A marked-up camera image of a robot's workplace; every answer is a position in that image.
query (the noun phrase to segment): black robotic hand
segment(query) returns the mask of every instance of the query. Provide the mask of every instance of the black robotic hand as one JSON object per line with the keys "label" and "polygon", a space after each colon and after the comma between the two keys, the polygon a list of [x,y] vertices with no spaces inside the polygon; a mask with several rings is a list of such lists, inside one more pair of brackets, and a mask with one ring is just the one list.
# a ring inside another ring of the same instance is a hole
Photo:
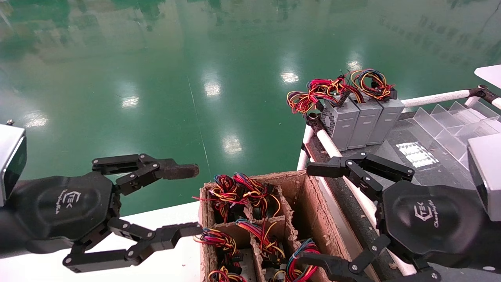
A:
{"label": "black robotic hand", "polygon": [[[367,172],[395,184],[383,190]],[[417,274],[392,282],[439,281],[440,274],[428,262],[501,273],[501,222],[490,221],[476,190],[413,184],[413,169],[366,153],[334,157],[325,164],[311,163],[307,173],[346,176],[369,199],[378,202],[375,216],[380,237],[353,262],[323,254],[301,254],[300,261],[323,267],[330,279],[370,281],[362,272],[385,248],[417,269]]]}
{"label": "black robotic hand", "polygon": [[[195,164],[156,160],[146,154],[94,159],[92,172],[19,181],[0,208],[0,258],[71,248],[63,265],[74,272],[139,265],[153,252],[174,248],[180,237],[202,232],[196,223],[156,230],[119,219],[120,194],[159,179],[198,175]],[[128,173],[113,184],[104,175]],[[85,253],[111,233],[137,243],[128,250]]]}

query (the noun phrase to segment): yellow wire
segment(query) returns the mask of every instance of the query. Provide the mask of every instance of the yellow wire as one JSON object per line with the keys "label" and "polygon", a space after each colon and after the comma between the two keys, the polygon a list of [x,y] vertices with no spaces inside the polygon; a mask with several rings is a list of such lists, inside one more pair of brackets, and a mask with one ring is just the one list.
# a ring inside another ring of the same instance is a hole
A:
{"label": "yellow wire", "polygon": [[280,208],[282,207],[282,205],[280,204],[280,201],[273,194],[270,194],[270,196],[272,196],[275,199],[275,201],[277,201],[277,203],[279,205],[279,208],[277,209],[277,211],[275,212],[275,214],[273,214],[273,217],[275,217],[279,213]]}
{"label": "yellow wire", "polygon": [[353,83],[353,85],[355,85],[358,89],[360,89],[360,86],[353,79],[353,75],[356,74],[356,73],[358,73],[358,72],[362,72],[362,70],[358,70],[358,71],[352,72],[351,75],[350,75],[350,79],[351,79],[351,82]]}
{"label": "yellow wire", "polygon": [[277,278],[277,275],[278,275],[280,272],[283,272],[283,273],[284,273],[284,275],[286,274],[286,273],[285,273],[285,270],[279,270],[279,271],[275,272],[275,275],[273,275],[273,282],[276,282],[276,281],[277,281],[277,280],[276,280],[276,278]]}
{"label": "yellow wire", "polygon": [[277,246],[272,246],[272,247],[275,248],[277,251],[279,251],[280,254],[282,255],[282,257],[285,257],[284,251],[282,251],[282,249],[280,249],[280,247],[277,247]]}
{"label": "yellow wire", "polygon": [[241,281],[240,279],[240,276],[239,275],[235,275],[235,274],[228,274],[227,275],[229,279],[231,280],[235,280],[235,281]]}

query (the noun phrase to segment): cardboard divider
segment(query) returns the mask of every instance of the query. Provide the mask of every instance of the cardboard divider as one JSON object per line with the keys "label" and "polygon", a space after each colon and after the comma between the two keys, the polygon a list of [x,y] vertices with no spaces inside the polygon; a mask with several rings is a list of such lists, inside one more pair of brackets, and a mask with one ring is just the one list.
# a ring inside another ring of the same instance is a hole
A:
{"label": "cardboard divider", "polygon": [[[282,243],[282,245],[284,246],[285,249],[284,252],[287,255],[288,242],[287,242],[287,234],[285,234],[285,217],[278,216],[278,217],[252,221],[253,224],[259,225],[261,227],[263,226],[263,222],[265,222],[265,232],[273,223],[276,222],[276,224],[271,227],[268,236],[275,236],[278,239],[278,242]],[[260,244],[258,243],[256,237],[252,234],[250,235],[250,243],[252,245],[255,257],[254,266],[256,268],[256,279],[258,280],[258,282],[268,282],[267,280],[265,280],[266,270],[262,268],[263,257],[261,255]]]}

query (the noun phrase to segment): white pipe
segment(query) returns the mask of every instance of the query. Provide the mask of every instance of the white pipe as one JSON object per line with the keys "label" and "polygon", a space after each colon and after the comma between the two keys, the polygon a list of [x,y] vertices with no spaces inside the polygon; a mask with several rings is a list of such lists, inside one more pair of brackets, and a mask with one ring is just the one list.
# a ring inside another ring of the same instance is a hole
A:
{"label": "white pipe", "polygon": [[322,129],[317,132],[317,137],[320,140],[320,143],[324,146],[325,151],[327,151],[327,154],[332,157],[342,157],[341,152],[338,150],[338,148],[334,145],[332,142],[332,139],[330,136],[327,134],[327,132]]}
{"label": "white pipe", "polygon": [[[305,128],[305,134],[303,136],[303,144],[308,144],[312,136],[313,136],[313,129],[311,128],[311,126],[307,125]],[[299,161],[296,171],[305,169],[307,162],[308,162],[308,156],[306,152],[303,149],[301,149],[301,152],[299,153]]]}
{"label": "white pipe", "polygon": [[470,96],[470,92],[469,90],[465,89],[454,92],[402,100],[401,102],[404,104],[405,107],[416,107],[416,106],[435,104],[439,102],[456,100],[461,98],[468,98],[468,96]]}
{"label": "white pipe", "polygon": [[308,155],[304,150],[301,150],[301,152],[299,153],[299,161],[296,171],[302,171],[303,169],[305,169],[307,162],[308,162]]}
{"label": "white pipe", "polygon": [[501,97],[494,99],[491,103],[494,107],[501,109]]}
{"label": "white pipe", "polygon": [[[338,148],[332,142],[332,139],[330,139],[330,138],[325,139],[324,137],[319,136],[319,133],[322,131],[325,132],[325,130],[321,130],[317,133],[317,136],[319,137],[319,140],[320,140],[320,143],[322,143],[322,146],[324,146],[325,151],[327,151],[327,153],[329,154],[330,157],[341,157],[341,153],[339,152]],[[374,229],[376,229],[376,217],[375,217],[376,206],[374,205],[374,203],[369,198],[367,198],[367,196],[365,196],[364,193],[362,193],[362,191],[360,191],[360,188],[356,187],[348,178],[343,177],[343,180],[345,181],[346,185],[350,188],[351,192],[355,196],[355,199],[357,199],[357,202],[359,203],[359,205],[362,207],[362,209],[363,209],[365,215],[367,216],[367,218],[369,219],[372,227]],[[408,276],[408,275],[416,273],[416,269],[412,265],[404,263],[401,259],[399,259],[397,256],[395,256],[395,254],[393,254],[390,251],[388,251],[388,252],[390,253],[393,260],[395,261],[395,264],[397,264],[397,267],[400,270],[400,272],[402,272],[402,275]]]}

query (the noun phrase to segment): colorful wires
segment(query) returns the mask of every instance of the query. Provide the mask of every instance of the colorful wires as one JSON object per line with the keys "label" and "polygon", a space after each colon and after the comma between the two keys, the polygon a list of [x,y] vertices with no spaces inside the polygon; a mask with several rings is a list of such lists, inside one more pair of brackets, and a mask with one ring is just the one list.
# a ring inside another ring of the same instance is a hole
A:
{"label": "colorful wires", "polygon": [[[239,258],[240,253],[236,248],[233,237],[219,230],[204,228],[202,234],[199,237],[195,236],[193,240],[216,247],[216,252],[223,267],[228,267],[233,269],[233,271],[237,269],[241,270],[240,263],[236,260],[241,260],[242,258]],[[224,276],[220,276],[219,279],[223,281]]]}
{"label": "colorful wires", "polygon": [[224,266],[222,266],[220,270],[211,271],[208,278],[210,282],[247,282],[242,276],[228,272],[228,269]]}
{"label": "colorful wires", "polygon": [[274,260],[276,260],[276,263],[280,264],[280,261],[285,259],[284,251],[282,251],[282,249],[280,249],[279,243],[276,239],[271,240],[268,237],[268,234],[269,234],[271,228],[276,223],[277,222],[272,223],[265,232],[264,228],[261,228],[258,225],[252,224],[245,219],[239,219],[235,222],[235,224],[238,227],[249,231],[250,233],[252,233],[256,237],[256,239],[258,240],[258,243],[260,244],[261,254],[262,254],[263,258],[265,258],[265,260],[272,260],[270,255],[273,255],[276,258],[276,259],[274,259]]}
{"label": "colorful wires", "polygon": [[341,75],[335,80],[331,79],[314,79],[310,81],[306,87],[308,92],[291,91],[287,93],[287,104],[292,108],[292,113],[300,112],[302,114],[315,109],[317,102],[320,100],[328,101],[333,107],[343,105],[345,99],[341,102],[334,98],[335,95],[354,93],[358,103],[363,103],[362,94],[357,88],[349,85],[345,81],[347,75]]}
{"label": "colorful wires", "polygon": [[317,271],[317,266],[307,265],[303,271],[296,269],[296,261],[300,252],[320,253],[317,245],[312,239],[305,240],[301,246],[289,258],[289,263],[285,269],[286,279],[285,282],[306,282]]}
{"label": "colorful wires", "polygon": [[[386,77],[375,69],[352,72],[350,74],[350,79],[353,86],[377,100],[384,100],[390,97],[391,90],[395,86],[395,84],[389,85],[386,83]],[[370,87],[365,84],[366,79],[371,79]]]}
{"label": "colorful wires", "polygon": [[231,254],[231,256],[237,253],[235,239],[219,230],[204,228],[202,234],[199,237],[195,236],[193,240],[216,248],[222,248],[224,252]]}
{"label": "colorful wires", "polygon": [[272,197],[277,203],[277,209],[274,212],[273,216],[276,216],[278,214],[278,212],[280,211],[280,208],[281,208],[280,200],[278,200],[278,198],[275,195],[268,193],[267,187],[265,187],[263,184],[259,183],[258,181],[249,178],[247,175],[245,175],[243,173],[235,172],[233,179],[237,183],[240,183],[247,188],[248,192],[243,195],[243,198],[244,199],[248,198],[250,203],[254,207],[259,206],[260,212],[261,212],[261,217],[265,217],[266,212],[268,210],[268,206],[269,206],[268,205],[268,197]]}

